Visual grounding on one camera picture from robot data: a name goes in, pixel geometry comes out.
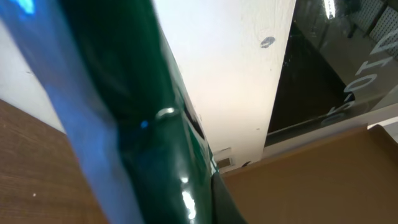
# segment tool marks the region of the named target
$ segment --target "pegboard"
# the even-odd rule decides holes
[[[383,2],[380,0],[360,0],[361,9],[350,15],[350,19],[363,31],[367,31]]]
[[[378,42],[381,40],[385,35],[390,33],[391,31],[394,31],[398,29],[398,12],[395,11],[391,7],[387,7],[387,9],[384,11],[383,15],[380,17],[379,21],[377,22],[376,26],[372,30],[372,32],[369,34],[369,36]],[[383,45],[386,44],[391,44],[393,42],[398,41],[398,35],[394,35],[390,38],[388,38]],[[387,49],[387,52],[392,55],[397,57],[398,55],[398,47],[393,47],[391,49]]]

